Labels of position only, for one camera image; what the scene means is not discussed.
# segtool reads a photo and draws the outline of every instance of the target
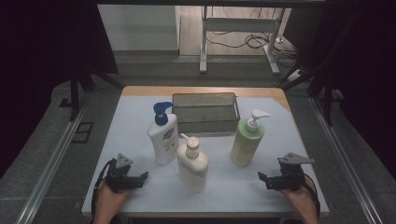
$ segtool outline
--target blue pump head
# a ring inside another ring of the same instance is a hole
[[[165,110],[171,107],[173,104],[171,102],[160,102],[154,105],[155,112],[155,123],[157,125],[163,126],[168,123],[168,116]]]

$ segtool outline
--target green bottle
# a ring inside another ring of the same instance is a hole
[[[253,159],[254,153],[264,136],[264,125],[259,122],[259,118],[269,117],[270,114],[254,109],[251,112],[252,119],[242,119],[239,121],[233,140],[231,150],[231,160],[239,166],[246,166]]]

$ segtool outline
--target wooden floor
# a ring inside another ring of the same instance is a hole
[[[179,7],[180,9],[180,55],[199,55],[201,38],[202,38],[202,13],[201,7]],[[207,9],[207,17],[216,18],[261,18],[275,19],[280,9],[275,8],[258,8],[258,7],[209,7]],[[279,34],[282,35],[285,25],[289,18],[290,9],[286,9]],[[227,46],[241,46],[246,43],[246,37],[252,33],[228,33],[219,35],[221,32],[207,32],[207,54],[208,55],[264,55],[263,48],[250,48],[245,45],[241,48],[225,47],[220,44],[212,44],[211,42],[221,43]],[[250,41],[251,46],[259,46],[260,43],[255,40]],[[286,40],[281,44],[276,44],[281,49],[294,49]]]

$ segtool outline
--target hand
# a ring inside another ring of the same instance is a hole
[[[98,188],[93,224],[110,223],[111,219],[120,211],[130,193],[131,190],[126,190],[123,193],[114,193],[103,180]]]
[[[316,190],[311,178],[305,176],[305,182],[311,189]],[[304,224],[318,224],[317,208],[315,207],[314,199],[305,187],[300,187],[297,191],[282,189],[280,192],[286,196]]]

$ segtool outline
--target pump bottle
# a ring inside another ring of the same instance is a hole
[[[164,165],[172,161],[177,154],[178,131],[177,117],[166,114],[165,110],[171,107],[171,102],[160,102],[154,105],[155,120],[148,128],[148,136],[154,147],[156,162]]]
[[[251,119],[242,119],[239,122],[233,140],[231,160],[239,166],[246,166],[251,162],[264,136],[264,125],[260,123],[259,118],[270,116],[267,112],[258,109],[254,109],[251,115]]]
[[[199,149],[199,140],[196,137],[188,137],[187,144],[177,149],[178,170],[181,181],[194,191],[203,191],[206,185],[207,168],[209,159]]]

